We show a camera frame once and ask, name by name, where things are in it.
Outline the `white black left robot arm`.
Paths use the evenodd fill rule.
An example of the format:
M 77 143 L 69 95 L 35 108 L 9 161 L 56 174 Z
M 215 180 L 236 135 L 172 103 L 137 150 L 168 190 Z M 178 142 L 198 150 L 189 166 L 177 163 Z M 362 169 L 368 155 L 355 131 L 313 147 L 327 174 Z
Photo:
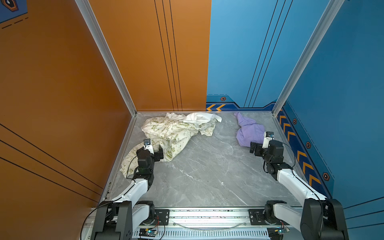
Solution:
M 153 184 L 155 163 L 164 158 L 163 148 L 144 145 L 137 150 L 136 158 L 138 167 L 130 185 L 114 199 L 101 202 L 91 211 L 96 212 L 91 240 L 131 240 L 141 223 L 154 221 L 154 203 L 140 201 L 140 198 Z

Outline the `purple cloth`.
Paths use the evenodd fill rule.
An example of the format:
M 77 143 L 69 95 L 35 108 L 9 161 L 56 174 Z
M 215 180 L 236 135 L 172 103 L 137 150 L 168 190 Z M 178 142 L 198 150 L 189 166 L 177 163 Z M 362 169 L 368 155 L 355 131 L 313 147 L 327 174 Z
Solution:
M 244 117 L 241 113 L 234 113 L 240 128 L 236 139 L 241 147 L 250 147 L 251 142 L 262 144 L 264 141 L 265 127 L 254 119 Z

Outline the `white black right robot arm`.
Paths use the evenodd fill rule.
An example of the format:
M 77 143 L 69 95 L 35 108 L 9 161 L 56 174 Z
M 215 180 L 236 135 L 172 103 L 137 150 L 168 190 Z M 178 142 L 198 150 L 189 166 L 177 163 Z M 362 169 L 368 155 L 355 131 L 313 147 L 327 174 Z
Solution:
M 316 191 L 284 162 L 284 144 L 270 140 L 267 145 L 250 144 L 250 152 L 264 160 L 265 172 L 286 187 L 303 207 L 302 211 L 284 201 L 267 201 L 262 213 L 249 212 L 251 222 L 264 221 L 278 225 L 277 234 L 287 232 L 285 224 L 298 230 L 305 240 L 347 240 L 349 239 L 342 204 Z

